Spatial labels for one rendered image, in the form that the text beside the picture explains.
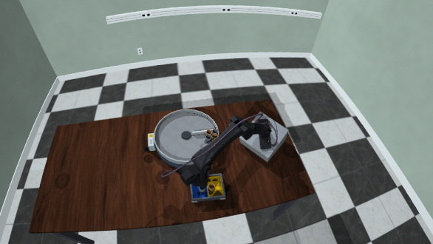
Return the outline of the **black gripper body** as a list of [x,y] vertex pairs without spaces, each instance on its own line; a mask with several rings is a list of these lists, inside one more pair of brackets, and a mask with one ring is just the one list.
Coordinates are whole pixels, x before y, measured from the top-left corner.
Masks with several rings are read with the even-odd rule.
[[200,187],[202,187],[202,188],[206,188],[206,187],[207,187],[207,184],[208,184],[209,172],[210,172],[210,171],[208,171],[208,173],[207,173],[206,176],[204,176],[204,177],[199,177],[199,178],[200,178],[200,183],[198,183],[198,182],[193,182],[193,186],[200,186]]

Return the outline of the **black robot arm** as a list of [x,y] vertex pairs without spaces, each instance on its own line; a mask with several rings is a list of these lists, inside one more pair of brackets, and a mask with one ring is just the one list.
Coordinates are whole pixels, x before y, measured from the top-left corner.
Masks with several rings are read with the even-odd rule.
[[[236,120],[241,119],[241,120]],[[269,125],[267,124],[255,124],[251,123],[249,121],[245,121],[248,124],[246,124],[244,121],[241,122],[238,126],[240,121],[244,119],[232,116],[230,118],[230,123],[226,130],[219,135],[214,141],[212,141],[207,146],[204,146],[202,149],[200,149],[196,154],[193,155],[191,159],[194,159],[196,156],[206,152],[204,155],[199,156],[196,158],[196,160],[193,160],[191,166],[184,165],[180,170],[179,174],[181,175],[181,179],[184,182],[185,185],[189,186],[193,182],[200,183],[199,177],[204,177],[207,175],[208,171],[211,170],[211,165],[214,163],[213,161],[216,160],[219,153],[228,146],[233,140],[237,139],[238,137],[242,136],[245,140],[248,140],[251,138],[252,135],[259,135],[259,142],[260,142],[260,149],[270,149],[271,148],[271,140],[270,140],[270,132],[272,130],[270,129]],[[235,121],[235,122],[234,122]],[[246,124],[246,125],[245,125]],[[243,133],[243,135],[242,135]],[[261,135],[261,136],[260,136]],[[265,136],[267,135],[267,136]],[[262,137],[264,136],[264,137]],[[187,170],[187,171],[186,171]],[[201,172],[201,173],[200,173]]]

